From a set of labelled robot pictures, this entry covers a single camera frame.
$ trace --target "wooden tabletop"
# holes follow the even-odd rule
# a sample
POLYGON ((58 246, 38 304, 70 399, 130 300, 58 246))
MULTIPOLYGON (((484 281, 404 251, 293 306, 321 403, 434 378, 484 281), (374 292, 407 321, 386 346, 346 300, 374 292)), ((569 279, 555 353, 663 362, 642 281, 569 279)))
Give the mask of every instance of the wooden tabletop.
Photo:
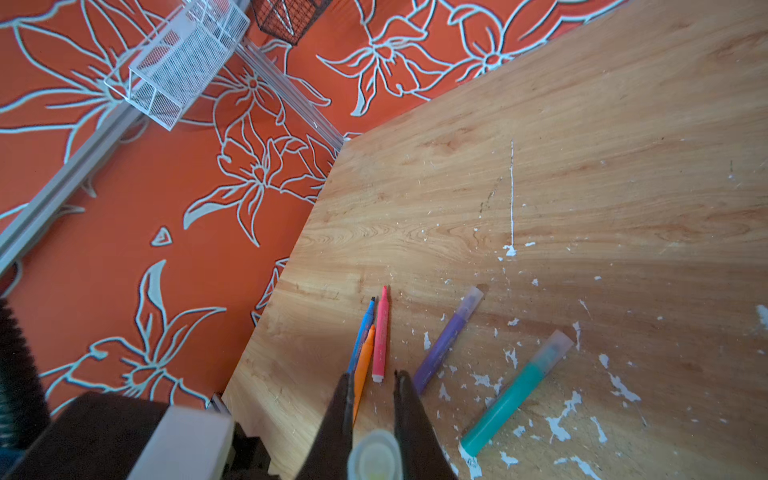
POLYGON ((483 478, 766 478, 767 15, 631 2, 349 142, 223 396, 272 471, 301 466, 386 283, 387 377, 357 439, 392 428, 392 371, 479 285, 422 397, 460 478, 457 438, 555 329, 577 348, 483 478))

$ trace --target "white paint streak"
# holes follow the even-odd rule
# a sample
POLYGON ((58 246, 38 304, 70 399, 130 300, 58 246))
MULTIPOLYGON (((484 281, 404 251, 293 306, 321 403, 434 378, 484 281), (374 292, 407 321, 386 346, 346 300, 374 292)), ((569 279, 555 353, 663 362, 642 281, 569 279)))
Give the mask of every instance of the white paint streak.
POLYGON ((509 467, 520 463, 515 457, 507 456, 507 452, 501 452, 501 454, 502 454, 502 462, 507 464, 507 470, 509 470, 509 467))
POLYGON ((765 305, 758 305, 755 309, 757 310, 757 315, 760 317, 760 323, 768 329, 768 308, 766 308, 765 305))
POLYGON ((509 141, 509 245, 504 245, 507 250, 507 257, 517 255, 515 251, 515 177, 512 175, 512 168, 515 165, 515 142, 509 141))
POLYGON ((574 323, 574 330, 576 330, 576 350, 581 350, 581 326, 578 322, 574 323))
POLYGON ((589 313, 589 309, 587 308, 587 304, 586 304, 586 303, 584 303, 584 301, 583 301, 583 300, 579 300, 578 302, 581 304, 581 306, 583 306, 583 307, 584 307, 584 310, 587 310, 587 315, 589 315, 589 319, 590 319, 590 320, 592 320, 592 314, 591 314, 591 313, 589 313))
POLYGON ((462 447, 461 442, 458 443, 458 453, 467 464, 467 468, 469 468, 469 478, 475 480, 477 477, 482 477, 482 468, 480 468, 478 459, 468 454, 467 451, 464 450, 464 447, 462 447))
POLYGON ((589 417, 589 419, 592 422, 594 422, 595 425, 598 426, 598 435, 599 435, 599 439, 598 440, 600 440, 600 443, 607 442, 608 441, 608 437, 605 436, 605 432, 603 432, 603 428, 600 426, 600 422, 598 422, 598 418, 597 417, 589 417))
POLYGON ((476 375, 472 373, 472 376, 475 377, 475 385, 484 385, 488 388, 493 388, 491 386, 491 378, 487 375, 476 375))
POLYGON ((571 438, 571 434, 560 426, 560 421, 568 416, 568 413, 576 412, 576 405, 581 403, 581 395, 574 390, 571 394, 571 399, 565 401, 565 408, 561 412, 560 416, 556 419, 547 417, 546 420, 549 423, 549 429, 552 431, 552 436, 549 438, 549 442, 552 443, 552 439, 556 436, 561 442, 571 438))
POLYGON ((440 384, 440 396, 439 399, 445 399, 446 402, 451 401, 451 396, 445 391, 445 383, 440 384))

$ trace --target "orange marker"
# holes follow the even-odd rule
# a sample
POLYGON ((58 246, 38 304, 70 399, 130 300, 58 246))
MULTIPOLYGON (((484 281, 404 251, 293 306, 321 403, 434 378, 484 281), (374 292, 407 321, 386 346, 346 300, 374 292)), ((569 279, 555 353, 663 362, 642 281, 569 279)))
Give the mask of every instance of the orange marker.
POLYGON ((357 362, 357 368, 355 369, 355 412, 352 418, 353 425, 355 425, 355 419, 357 419, 357 408, 360 406, 362 388, 366 386, 366 376, 368 376, 368 365, 371 364, 371 356, 373 355, 373 337, 375 334, 376 325, 371 325, 366 342, 363 343, 360 349, 360 360, 357 362))
POLYGON ((386 368, 387 333, 389 333, 389 299, 387 298, 386 285, 382 288, 382 297, 379 299, 379 312, 376 315, 376 348, 373 350, 373 371, 371 377, 376 383, 384 381, 386 368))

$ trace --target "white paint flake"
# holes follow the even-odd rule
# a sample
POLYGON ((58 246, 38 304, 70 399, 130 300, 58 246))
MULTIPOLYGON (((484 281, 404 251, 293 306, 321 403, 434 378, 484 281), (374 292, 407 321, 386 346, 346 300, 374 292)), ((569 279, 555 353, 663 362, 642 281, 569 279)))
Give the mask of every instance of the white paint flake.
POLYGON ((505 360, 507 360, 507 363, 509 363, 509 361, 511 360, 512 361, 512 365, 515 367, 515 370, 518 369, 518 357, 515 354, 515 349, 512 349, 511 352, 509 350, 505 350, 504 351, 504 358, 505 358, 505 360))
POLYGON ((501 452, 501 454, 502 454, 502 462, 507 464, 507 470, 509 470, 509 467, 520 463, 515 457, 507 456, 507 452, 501 452))
POLYGON ((608 441, 608 437, 605 436, 605 432, 603 432, 603 428, 600 426, 600 422, 598 422, 597 417, 589 417, 589 419, 594 422, 595 425, 598 426, 598 440, 600 440, 600 443, 605 443, 608 441))
POLYGON ((445 399, 446 402, 451 401, 451 396, 445 391, 445 383, 440 384, 440 396, 439 399, 445 399))
POLYGON ((581 325, 578 322, 574 323, 574 330, 576 330, 576 350, 581 350, 581 325))
POLYGON ((613 376, 610 372, 608 375, 611 376, 611 383, 614 387, 618 389, 617 392, 611 392, 616 396, 623 396, 625 399, 629 400, 630 402, 639 402, 641 400, 640 396, 638 396, 635 393, 632 393, 629 391, 629 389, 624 386, 624 384, 621 382, 621 379, 617 376, 613 376))
POLYGON ((593 471, 592 467, 589 466, 588 463, 586 463, 584 460, 578 457, 571 457, 571 461, 575 462, 576 465, 581 469, 581 471, 589 478, 592 478, 592 480, 601 480, 600 477, 598 477, 593 471))
POLYGON ((507 250, 507 257, 514 257, 517 255, 515 251, 515 177, 512 175, 512 168, 515 165, 515 142, 509 141, 509 245, 504 245, 504 250, 507 250))
POLYGON ((462 447, 461 442, 458 443, 458 453, 462 456, 464 463, 467 464, 467 468, 469 468, 469 478, 475 480, 477 477, 482 477, 482 468, 480 468, 477 457, 468 454, 464 447, 462 447))
POLYGON ((472 376, 475 377, 475 385, 484 385, 488 388, 493 388, 491 386, 491 378, 487 375, 476 375, 472 373, 472 376))
POLYGON ((760 323, 768 329, 768 308, 765 305, 758 305, 755 307, 757 315, 760 317, 760 323))
POLYGON ((552 443, 552 439, 556 436, 561 442, 565 442, 571 438, 571 434, 560 426, 560 421, 568 416, 568 413, 576 412, 576 405, 581 403, 581 395, 574 390, 571 394, 571 399, 565 401, 565 408, 561 412, 560 416, 556 419, 547 417, 546 420, 549 423, 549 429, 552 431, 552 436, 549 438, 549 442, 552 443))
POLYGON ((504 381, 504 377, 500 376, 498 377, 498 380, 496 380, 496 383, 493 385, 493 389, 496 392, 496 396, 501 392, 502 390, 502 382, 504 381))
POLYGON ((442 456, 445 457, 445 461, 451 465, 451 470, 453 471, 453 475, 456 475, 456 478, 458 478, 458 467, 456 465, 453 465, 453 462, 451 462, 451 457, 448 455, 448 450, 446 450, 445 447, 442 445, 440 445, 440 449, 442 450, 442 456))

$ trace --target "white flower pattern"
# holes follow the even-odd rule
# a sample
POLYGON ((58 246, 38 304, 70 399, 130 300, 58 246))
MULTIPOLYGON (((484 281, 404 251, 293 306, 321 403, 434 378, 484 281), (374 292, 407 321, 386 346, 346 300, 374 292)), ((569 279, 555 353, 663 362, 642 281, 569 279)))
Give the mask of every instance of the white flower pattern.
POLYGON ((376 0, 370 1, 366 13, 362 0, 355 0, 368 44, 341 60, 317 55, 325 66, 336 73, 357 80, 357 103, 350 113, 353 117, 368 113, 378 93, 379 82, 393 97, 412 95, 429 101, 429 92, 452 72, 463 69, 456 82, 477 78, 544 45, 563 22, 586 23, 625 2, 614 0, 589 14, 570 15, 562 12, 560 6, 584 4, 589 0, 522 0, 502 21, 491 9, 481 5, 468 3, 454 6, 448 0, 412 0, 411 12, 388 18, 382 31, 373 35, 369 26, 376 14, 376 0), (539 7, 542 2, 550 4, 543 18, 526 15, 528 8, 539 7), (427 52, 430 31, 445 29, 444 25, 433 22, 438 7, 447 14, 447 26, 458 27, 465 53, 463 58, 448 61, 427 52), (525 33, 519 38, 509 38, 513 25, 518 31, 520 28, 525 30, 525 33))
MULTIPOLYGON (((57 389, 74 386, 78 395, 88 390, 119 393, 123 396, 168 401, 171 405, 177 402, 177 396, 188 395, 199 399, 203 406, 207 405, 209 399, 184 385, 181 377, 171 374, 169 364, 203 320, 226 312, 227 309, 210 306, 185 310, 169 321, 161 293, 161 274, 165 263, 166 260, 161 260, 150 266, 139 284, 139 304, 134 322, 141 344, 134 345, 121 336, 93 342, 88 352, 79 359, 40 375, 44 382, 50 381, 45 391, 46 399, 50 399, 57 389), (95 363, 109 363, 111 372, 124 373, 107 380, 100 376, 91 378, 95 363), (156 396, 156 390, 162 382, 166 382, 170 388, 167 399, 156 396)), ((55 415, 75 398, 77 395, 55 406, 51 414, 55 415)))

